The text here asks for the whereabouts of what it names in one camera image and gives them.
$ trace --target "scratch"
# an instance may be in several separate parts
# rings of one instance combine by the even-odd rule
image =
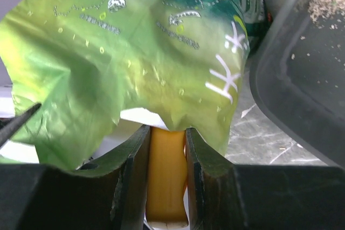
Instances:
[[[225,155],[225,158],[228,159],[231,156],[239,156],[239,155],[245,155],[247,152],[241,152],[241,153],[236,153],[236,154],[227,154]]]
[[[270,164],[274,163],[275,160],[277,160],[280,156],[282,156],[283,154],[285,154],[287,151],[289,151],[295,144],[292,144],[290,147],[288,147],[286,150],[284,150],[283,152],[281,152],[279,155],[277,155],[276,157],[274,157],[271,161]]]
[[[317,158],[313,158],[313,159],[292,159],[291,162],[313,162],[313,161],[318,161]]]
[[[242,112],[242,114],[241,114],[241,119],[242,119],[244,116],[246,116],[256,105],[257,105],[257,104],[254,103],[249,109],[244,110],[244,111]]]
[[[262,121],[264,119],[265,118],[251,119],[251,120],[241,120],[241,121],[237,122],[233,127],[240,126],[240,125],[242,125],[244,123],[254,124],[254,122]]]
[[[263,133],[260,134],[259,133],[259,134],[254,135],[254,136],[247,137],[247,136],[240,136],[240,135],[234,133],[234,135],[237,136],[237,138],[242,138],[242,139],[245,139],[245,140],[252,140],[252,139],[257,138],[257,137],[273,137],[273,136],[277,136],[277,135],[280,135],[280,134],[283,134],[283,132],[271,133],[271,134],[263,134]]]
[[[288,140],[288,138],[279,138],[277,140],[274,140],[274,141],[270,141],[270,142],[267,142],[267,143],[263,143],[263,144],[258,144],[258,145],[276,145],[276,144],[279,144],[279,143],[286,143],[286,140]]]

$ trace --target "green plastic bag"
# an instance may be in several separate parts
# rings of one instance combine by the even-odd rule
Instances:
[[[16,113],[43,105],[13,140],[74,169],[121,116],[194,127],[224,155],[245,61],[268,27],[263,0],[23,0],[0,23],[0,56]]]

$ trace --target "white marking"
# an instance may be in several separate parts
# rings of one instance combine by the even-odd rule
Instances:
[[[125,0],[109,0],[108,1],[108,10],[110,13],[117,12],[120,9],[123,9],[126,7],[126,1]]]
[[[249,109],[246,109],[241,114],[241,119],[244,118],[257,104],[253,104]]]
[[[185,17],[198,17],[201,18],[201,15],[199,12],[190,10],[190,11],[183,11],[181,13],[177,13],[175,15],[170,15],[169,16],[169,25],[176,25],[178,26],[179,24],[183,23],[182,18]]]
[[[288,147],[286,150],[284,150],[283,152],[281,152],[279,155],[277,155],[276,157],[274,157],[271,161],[270,164],[274,163],[275,160],[277,160],[279,157],[281,157],[283,154],[285,154],[287,151],[289,151],[295,144],[292,144],[291,147]]]
[[[235,23],[233,21],[231,21],[231,25],[232,25],[232,29],[233,29],[233,37],[231,37],[227,34],[225,35],[225,39],[227,41],[225,42],[224,47],[229,48],[230,42],[231,42],[231,43],[233,43],[231,51],[232,51],[232,53],[236,53],[237,48],[240,48],[241,50],[243,50],[242,41],[244,39],[246,39],[246,35],[244,35],[244,34],[237,35],[237,29],[236,29]]]
[[[236,79],[240,78],[241,74],[240,73],[236,73],[235,75],[231,75],[230,69],[227,67],[227,65],[226,65],[225,61],[222,59],[222,57],[219,56],[218,54],[216,54],[216,58],[219,61],[219,63],[222,65],[222,67],[224,67],[225,72],[226,72],[226,76],[223,76],[220,73],[218,73],[217,71],[214,71],[212,69],[210,69],[210,73],[212,75],[214,75],[215,77],[223,80],[226,84],[225,84],[223,89],[220,89],[220,88],[216,87],[215,85],[212,85],[209,82],[206,82],[205,86],[208,89],[210,89],[210,90],[212,90],[212,91],[214,91],[214,92],[216,92],[216,93],[218,93],[218,94],[228,98],[230,100],[231,104],[232,104],[233,103],[233,98],[229,94],[228,91],[229,91],[229,88],[232,86],[236,90],[236,92],[238,92],[237,85],[235,84],[234,81]]]
[[[227,154],[227,155],[225,155],[225,158],[229,159],[232,156],[240,156],[240,155],[245,155],[245,154],[247,154],[247,152],[241,152],[241,153],[235,153],[235,154]]]

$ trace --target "gray surface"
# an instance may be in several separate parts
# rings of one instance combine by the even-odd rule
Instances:
[[[243,80],[225,157],[238,164],[324,165],[261,112],[250,92],[248,71]]]

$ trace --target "yellow block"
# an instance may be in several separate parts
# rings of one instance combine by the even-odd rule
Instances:
[[[187,187],[185,131],[151,129],[146,219],[151,227],[188,226],[183,204]]]

